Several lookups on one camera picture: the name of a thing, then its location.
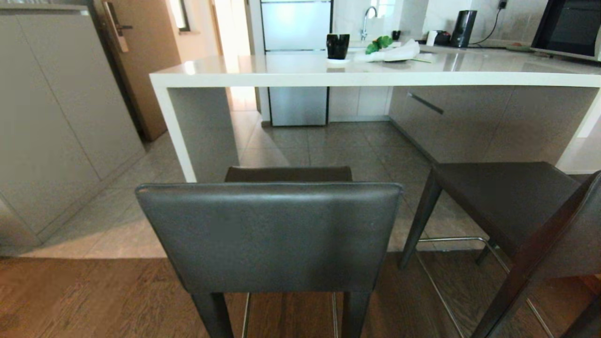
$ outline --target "hardwood floor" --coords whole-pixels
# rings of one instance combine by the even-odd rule
[[[426,265],[464,332],[477,325],[504,274],[474,251],[424,252]],[[396,270],[389,254],[371,297],[363,338],[458,337],[415,258]],[[593,296],[578,278],[552,280],[535,295],[559,336]],[[226,296],[237,337],[246,295]],[[341,319],[342,295],[338,296]],[[333,337],[329,293],[254,294],[249,338]],[[522,307],[500,337],[545,337]],[[166,259],[0,259],[0,337],[208,337]]]

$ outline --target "power cord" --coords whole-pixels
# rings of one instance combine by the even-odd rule
[[[495,32],[495,28],[496,28],[496,23],[499,21],[499,13],[501,12],[502,8],[499,8],[499,10],[496,12],[496,18],[495,18],[495,25],[492,26],[492,30],[490,31],[490,34],[484,38],[484,40],[480,40],[478,42],[472,42],[470,43],[470,45],[477,45],[479,43],[482,43],[486,40],[488,40],[488,38]]]

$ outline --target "refrigerator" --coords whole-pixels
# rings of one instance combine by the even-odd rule
[[[265,54],[322,54],[331,29],[331,1],[261,0]],[[327,87],[269,87],[273,126],[323,126]]]

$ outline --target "kitchen faucet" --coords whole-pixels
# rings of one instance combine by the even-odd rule
[[[367,14],[369,14],[372,8],[376,14],[374,17],[377,17],[377,9],[374,6],[370,6],[370,8],[365,11],[365,16],[363,17],[363,29],[361,30],[361,41],[365,41],[365,38],[367,37]]]

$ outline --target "gray leather bar stool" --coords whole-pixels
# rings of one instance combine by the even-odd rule
[[[477,238],[486,244],[477,261],[492,252],[508,272],[471,337],[491,336],[523,300],[552,336],[527,297],[544,279],[601,272],[601,171],[579,184],[545,162],[434,165],[398,262],[400,269],[408,263],[417,242],[457,239],[419,239],[443,189],[490,236],[489,242]],[[491,244],[511,257],[511,271]],[[463,337],[452,311],[442,301]],[[591,315],[594,311],[588,309],[580,321],[595,317],[598,321],[599,309],[596,316]],[[586,325],[579,323],[566,337],[579,337],[581,327]]]
[[[348,167],[231,168],[136,196],[212,338],[234,336],[224,292],[305,291],[344,292],[341,337],[359,338],[402,188],[348,181]]]

